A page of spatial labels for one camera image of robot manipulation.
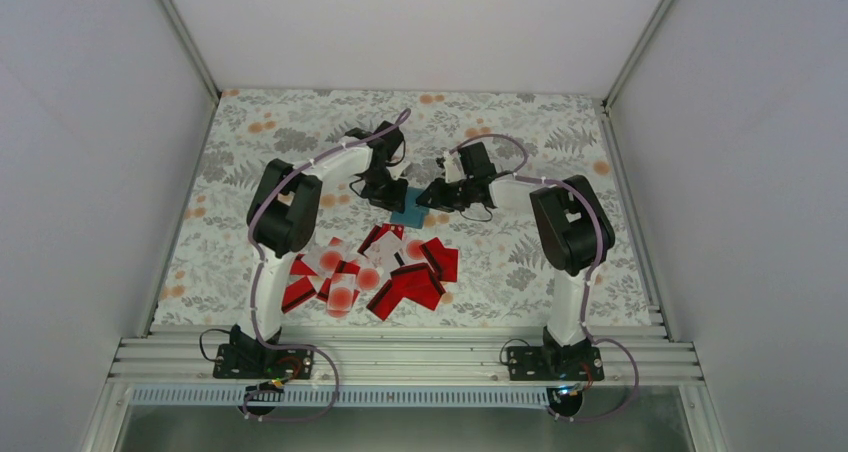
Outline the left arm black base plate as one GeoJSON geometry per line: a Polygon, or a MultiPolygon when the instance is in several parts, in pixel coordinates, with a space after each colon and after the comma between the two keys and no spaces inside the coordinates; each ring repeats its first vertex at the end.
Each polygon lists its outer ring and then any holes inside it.
{"type": "Polygon", "coordinates": [[[308,350],[222,344],[212,375],[216,379],[306,380],[311,377],[313,362],[314,352],[308,350]]]}

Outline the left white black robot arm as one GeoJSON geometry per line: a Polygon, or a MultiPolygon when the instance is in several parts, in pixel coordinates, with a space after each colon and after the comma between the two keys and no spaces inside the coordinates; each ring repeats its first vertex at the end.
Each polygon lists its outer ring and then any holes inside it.
{"type": "Polygon", "coordinates": [[[323,192],[359,182],[360,196],[370,205],[403,212],[408,182],[390,172],[403,143],[399,125],[384,122],[373,133],[349,131],[339,145],[299,165],[275,159],[266,166],[248,209],[248,240],[258,264],[247,315],[239,321],[251,340],[241,347],[238,362],[252,376],[266,376],[277,366],[279,352],[270,340],[279,334],[291,264],[313,238],[323,192]]]}

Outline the blue leather card holder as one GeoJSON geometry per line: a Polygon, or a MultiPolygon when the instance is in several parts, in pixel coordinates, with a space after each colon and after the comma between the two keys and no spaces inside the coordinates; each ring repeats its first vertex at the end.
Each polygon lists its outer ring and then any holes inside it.
{"type": "Polygon", "coordinates": [[[423,189],[410,187],[406,191],[405,206],[403,212],[392,212],[389,218],[389,223],[400,225],[406,228],[422,229],[426,217],[430,213],[430,209],[426,206],[421,206],[417,199],[424,192],[423,189]]]}

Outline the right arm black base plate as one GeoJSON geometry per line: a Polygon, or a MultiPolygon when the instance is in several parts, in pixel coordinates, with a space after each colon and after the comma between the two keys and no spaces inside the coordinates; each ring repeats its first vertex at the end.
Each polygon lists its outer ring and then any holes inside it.
{"type": "Polygon", "coordinates": [[[506,349],[505,362],[512,381],[605,380],[603,361],[596,347],[510,346],[506,349]]]}

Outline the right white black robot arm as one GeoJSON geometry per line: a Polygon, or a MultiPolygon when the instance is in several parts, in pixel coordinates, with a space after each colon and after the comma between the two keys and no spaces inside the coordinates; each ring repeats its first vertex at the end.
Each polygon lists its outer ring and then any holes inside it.
{"type": "Polygon", "coordinates": [[[416,203],[443,212],[480,204],[533,216],[544,256],[556,271],[552,310],[536,354],[549,376],[565,379],[594,361],[588,302],[595,271],[614,246],[613,227],[582,175],[557,181],[498,171],[479,142],[459,149],[459,163],[443,158],[444,175],[416,203]]]}

